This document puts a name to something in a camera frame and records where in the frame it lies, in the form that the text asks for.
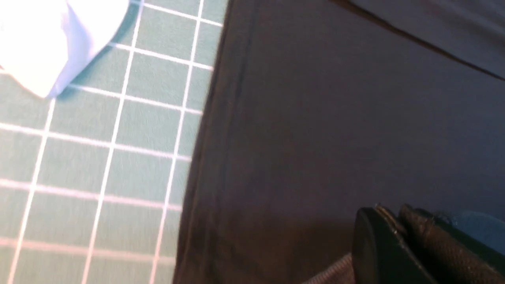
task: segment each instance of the black fabric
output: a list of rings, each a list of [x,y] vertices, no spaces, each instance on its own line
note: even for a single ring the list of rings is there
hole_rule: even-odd
[[[502,0],[350,0],[392,26],[505,78]]]
[[[231,0],[174,283],[301,283],[377,202],[504,219],[504,90],[347,2]]]

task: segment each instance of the grid line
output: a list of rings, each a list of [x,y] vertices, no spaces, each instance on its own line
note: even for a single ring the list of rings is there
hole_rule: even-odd
[[[37,135],[37,136],[43,136],[45,133],[44,130],[34,129],[34,128],[30,128],[30,127],[24,127],[24,126],[9,124],[9,123],[3,123],[3,122],[0,122],[0,129],[11,131],[11,132],[23,133],[23,134],[27,134],[27,135]],[[169,152],[155,151],[155,150],[139,148],[139,147],[124,145],[124,144],[112,144],[111,142],[94,140],[94,139],[73,136],[73,135],[68,135],[68,134],[63,134],[63,133],[58,133],[58,132],[48,132],[46,135],[49,138],[74,142],[74,143],[78,143],[78,144],[82,144],[82,145],[96,146],[96,147],[101,147],[101,148],[113,147],[114,149],[118,149],[118,150],[122,150],[122,151],[126,151],[126,152],[131,152],[131,153],[138,153],[138,154],[144,154],[144,155],[153,156],[153,157],[170,158],[170,159],[177,159],[177,160],[191,162],[191,158],[188,156],[174,155],[173,153],[169,153]]]
[[[158,10],[158,11],[169,13],[169,14],[172,14],[172,15],[181,16],[181,17],[188,18],[188,19],[191,19],[191,20],[195,20],[195,21],[198,20],[198,21],[204,22],[206,24],[211,24],[211,25],[215,25],[215,26],[218,26],[218,27],[223,27],[223,24],[218,23],[218,22],[214,22],[214,21],[207,20],[207,19],[202,19],[201,17],[192,16],[192,15],[189,15],[189,14],[178,12],[176,10],[159,7],[159,6],[156,6],[156,5],[153,5],[153,4],[149,4],[149,3],[143,3],[142,4],[140,1],[137,1],[137,0],[130,0],[130,3],[136,4],[136,5],[139,5],[139,6],[143,5],[144,7],[151,8],[153,10]]]
[[[116,115],[116,121],[114,123],[114,130],[112,133],[112,139],[111,139],[111,146],[109,148],[109,155],[107,156],[107,162],[105,164],[105,170],[104,170],[104,177],[102,180],[102,187],[100,188],[100,197],[98,199],[98,206],[96,208],[96,215],[93,223],[93,229],[91,230],[91,238],[89,240],[89,249],[88,253],[86,256],[86,263],[84,265],[84,272],[82,275],[82,282],[81,284],[86,284],[88,280],[88,274],[89,274],[89,267],[91,265],[91,258],[93,256],[93,249],[94,249],[94,243],[96,240],[96,233],[98,231],[98,222],[100,220],[100,213],[102,212],[102,205],[104,203],[104,196],[105,196],[105,190],[107,187],[107,180],[109,178],[109,172],[111,169],[111,163],[112,163],[112,155],[114,153],[114,145],[116,144],[116,138],[118,136],[118,131],[119,131],[119,123],[121,121],[121,112],[123,110],[123,105],[124,105],[124,96],[126,94],[126,88],[128,87],[128,80],[130,78],[130,71],[131,71],[131,64],[133,62],[133,49],[135,48],[135,45],[137,44],[137,37],[138,37],[138,29],[140,27],[140,18],[142,17],[142,6],[143,0],[141,0],[139,8],[138,8],[138,15],[137,15],[137,20],[135,22],[135,27],[133,29],[133,37],[132,37],[132,42],[131,42],[131,47],[132,50],[130,50],[130,54],[128,56],[128,62],[126,64],[126,72],[125,72],[125,77],[123,81],[123,88],[121,89],[121,96],[119,98],[119,106],[118,106],[118,112]]]
[[[0,186],[7,187],[12,190],[30,191],[30,183],[28,182],[21,182],[10,179],[0,179]],[[56,196],[65,196],[80,200],[98,200],[100,198],[100,195],[96,193],[84,192],[80,190],[73,190],[70,188],[49,186],[43,184],[37,184],[35,186],[35,190],[38,193],[44,193]],[[156,202],[131,197],[122,197],[116,195],[104,195],[104,202],[130,205],[136,207],[147,207],[153,209],[163,209],[165,205],[165,203],[163,202]],[[182,206],[176,204],[169,204],[168,210],[180,212],[182,211]]]
[[[177,127],[177,136],[175,138],[175,145],[174,145],[174,155],[177,155],[179,152],[179,144],[181,141],[181,133],[182,133],[182,126],[184,122],[184,109],[186,108],[186,103],[188,99],[188,93],[189,93],[189,86],[191,83],[191,74],[193,71],[193,66],[194,66],[194,57],[196,54],[196,45],[198,42],[198,32],[200,29],[200,21],[201,21],[201,14],[204,9],[204,0],[200,0],[199,6],[198,6],[198,17],[196,18],[196,26],[194,29],[194,35],[193,35],[193,44],[191,47],[191,55],[190,55],[190,63],[189,63],[189,68],[188,68],[188,73],[187,73],[187,78],[186,78],[186,86],[184,88],[184,97],[182,99],[182,110],[181,110],[181,116],[179,118],[179,126]],[[170,201],[170,192],[172,190],[172,183],[174,180],[174,172],[175,172],[175,164],[176,160],[172,160],[172,165],[170,167],[170,174],[168,178],[168,184],[167,184],[167,193],[165,195],[165,205],[163,207],[163,212],[161,216],[161,222],[160,222],[160,229],[158,232],[158,239],[156,241],[156,250],[155,250],[155,257],[153,259],[153,267],[151,269],[151,277],[149,280],[149,284],[154,284],[155,279],[156,279],[156,270],[158,266],[158,260],[160,258],[160,248],[161,248],[161,242],[163,240],[163,231],[165,228],[165,219],[167,217],[167,207]]]
[[[9,271],[9,278],[7,284],[12,284],[14,282],[14,275],[16,274],[16,268],[18,266],[19,254],[21,253],[21,247],[23,246],[23,239],[25,236],[26,225],[28,223],[28,215],[30,214],[30,208],[33,201],[33,196],[35,195],[38,174],[40,172],[40,165],[42,164],[42,157],[44,156],[45,144],[47,143],[47,136],[49,133],[49,127],[53,119],[53,113],[55,110],[55,99],[51,100],[49,104],[49,110],[47,112],[47,118],[45,121],[44,131],[42,133],[42,139],[40,141],[40,148],[37,154],[37,160],[35,162],[35,169],[33,170],[33,177],[30,184],[30,192],[26,201],[25,211],[23,213],[23,218],[21,219],[21,228],[19,231],[19,238],[16,243],[16,250],[14,251],[14,256],[12,257],[11,269]]]
[[[0,237],[0,247],[15,248],[16,245],[17,245],[16,239]],[[30,240],[25,240],[23,242],[23,249],[68,254],[68,255],[82,255],[82,256],[86,256],[88,253],[87,247],[68,246],[68,245],[60,245],[60,244],[45,243]],[[102,249],[94,250],[93,256],[105,259],[127,260],[134,262],[151,262],[154,258],[154,255],[146,255],[126,251],[102,250]],[[174,265],[175,258],[163,256],[160,257],[160,262],[164,265]]]
[[[72,89],[83,90],[83,91],[90,92],[90,93],[101,94],[101,95],[112,97],[112,98],[120,98],[121,97],[120,93],[106,91],[106,90],[101,90],[101,89],[97,89],[97,88],[93,88],[93,87],[87,87],[87,86],[76,85],[76,84],[69,84],[68,87],[70,87]],[[152,101],[152,100],[143,99],[143,98],[139,98],[139,97],[133,97],[133,96],[129,96],[127,94],[124,95],[124,98],[125,98],[125,100],[128,100],[128,101],[132,101],[132,102],[136,102],[136,103],[141,103],[141,104],[146,104],[146,105],[151,105],[151,106],[155,106],[155,107],[161,107],[161,108],[170,109],[170,110],[176,110],[176,111],[182,111],[182,110],[184,110],[185,112],[189,112],[189,113],[193,113],[193,114],[198,114],[198,115],[202,115],[203,114],[203,112],[199,111],[199,110],[194,110],[194,109],[189,109],[189,108],[183,108],[183,107],[180,107],[180,106],[166,104],[166,103],[161,103],[161,102],[158,102],[158,101]]]
[[[134,52],[142,54],[142,55],[152,56],[152,57],[156,57],[156,58],[163,59],[163,60],[169,60],[169,61],[173,61],[176,63],[184,64],[184,65],[192,65],[192,66],[202,68],[205,70],[210,70],[210,71],[214,70],[214,68],[209,65],[197,63],[197,62],[194,62],[191,60],[173,57],[170,55],[164,55],[164,54],[160,54],[160,53],[156,53],[156,52],[152,52],[152,51],[148,51],[148,50],[141,50],[139,48],[132,48],[131,46],[128,46],[125,44],[109,42],[107,45],[112,48],[117,48],[117,49],[126,50],[126,51],[134,51]]]

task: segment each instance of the dark fabric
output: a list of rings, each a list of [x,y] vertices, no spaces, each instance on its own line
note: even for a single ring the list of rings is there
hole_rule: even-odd
[[[445,52],[505,78],[502,0],[350,0]]]
[[[504,90],[347,2],[231,0],[174,283],[301,283],[377,202],[504,219]]]

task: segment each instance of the white paper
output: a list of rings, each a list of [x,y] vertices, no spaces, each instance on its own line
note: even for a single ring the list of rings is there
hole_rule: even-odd
[[[55,97],[112,39],[127,9],[128,0],[0,0],[0,65],[37,96]]]

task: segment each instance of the green cutting mat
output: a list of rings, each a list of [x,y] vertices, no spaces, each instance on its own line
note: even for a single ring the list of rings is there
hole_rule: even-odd
[[[170,283],[225,7],[131,1],[55,100],[0,69],[0,284]]]

